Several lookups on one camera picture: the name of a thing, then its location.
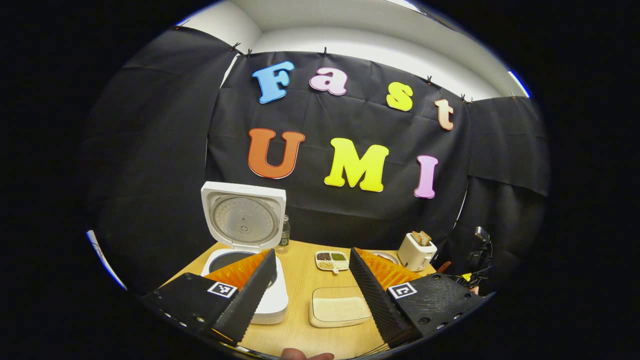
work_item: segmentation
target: finger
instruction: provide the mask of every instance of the finger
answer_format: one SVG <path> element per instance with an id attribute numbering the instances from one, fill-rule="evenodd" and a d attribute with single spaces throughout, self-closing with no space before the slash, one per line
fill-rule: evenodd
<path id="1" fill-rule="evenodd" d="M 322 354 L 312 356 L 308 360 L 333 360 L 334 357 L 335 355 L 333 355 L 332 353 L 324 352 Z"/>
<path id="2" fill-rule="evenodd" d="M 280 354 L 280 360 L 307 360 L 307 357 L 305 353 L 297 348 L 285 348 L 282 350 L 282 354 Z"/>

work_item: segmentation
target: glass bottle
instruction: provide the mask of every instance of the glass bottle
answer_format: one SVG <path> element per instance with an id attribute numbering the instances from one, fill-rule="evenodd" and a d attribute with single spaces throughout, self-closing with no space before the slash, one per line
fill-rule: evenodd
<path id="1" fill-rule="evenodd" d="M 289 237 L 291 235 L 291 224 L 289 223 L 289 216 L 284 216 L 284 224 L 282 224 L 282 237 L 280 243 L 276 246 L 276 252 L 278 254 L 286 254 L 289 251 L 287 246 L 289 245 Z"/>

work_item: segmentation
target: white wall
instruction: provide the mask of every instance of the white wall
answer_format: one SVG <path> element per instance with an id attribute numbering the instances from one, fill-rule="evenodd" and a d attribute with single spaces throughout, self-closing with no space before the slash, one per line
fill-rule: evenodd
<path id="1" fill-rule="evenodd" d="M 505 86 L 520 91 L 515 83 L 499 83 L 498 91 L 486 74 L 479 74 L 460 62 L 414 42 L 362 29 L 340 27 L 296 27 L 264 32 L 240 7 L 225 1 L 204 9 L 188 18 L 185 25 L 220 38 L 228 44 L 240 42 L 244 53 L 267 51 L 312 51 L 321 53 L 324 47 L 332 54 L 341 54 L 375 61 L 411 72 L 432 81 L 455 94 L 465 94 L 467 100 L 501 97 Z M 504 71 L 497 75 L 513 81 Z"/>

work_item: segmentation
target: table surface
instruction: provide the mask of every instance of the table surface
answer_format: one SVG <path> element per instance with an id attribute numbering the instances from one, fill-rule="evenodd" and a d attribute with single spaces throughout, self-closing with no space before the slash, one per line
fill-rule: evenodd
<path id="1" fill-rule="evenodd" d="M 373 318 L 347 327 L 317 328 L 309 324 L 309 303 L 315 289 L 358 286 L 349 270 L 343 270 L 340 274 L 334 275 L 331 271 L 318 269 L 314 260 L 316 251 L 342 251 L 348 258 L 349 248 L 314 245 L 293 240 L 289 242 L 287 248 L 286 254 L 276 253 L 282 262 L 289 296 L 284 321 L 273 325 L 250 324 L 242 342 L 238 345 L 274 356 L 280 356 L 283 348 L 292 347 L 300 349 L 308 357 L 331 352 L 336 359 L 348 359 L 362 355 L 385 343 L 380 337 Z M 200 275 L 211 253 L 218 249 L 229 249 L 229 247 L 216 243 L 167 282 L 185 272 Z M 381 251 L 397 259 L 396 250 Z M 418 274 L 429 275 L 435 272 L 433 267 L 428 265 Z"/>

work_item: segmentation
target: open lid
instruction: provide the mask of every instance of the open lid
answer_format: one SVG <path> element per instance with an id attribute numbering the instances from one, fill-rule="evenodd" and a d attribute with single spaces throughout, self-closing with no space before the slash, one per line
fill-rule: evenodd
<path id="1" fill-rule="evenodd" d="M 207 181 L 200 195 L 214 239 L 250 252 L 273 248 L 280 241 L 285 190 Z"/>

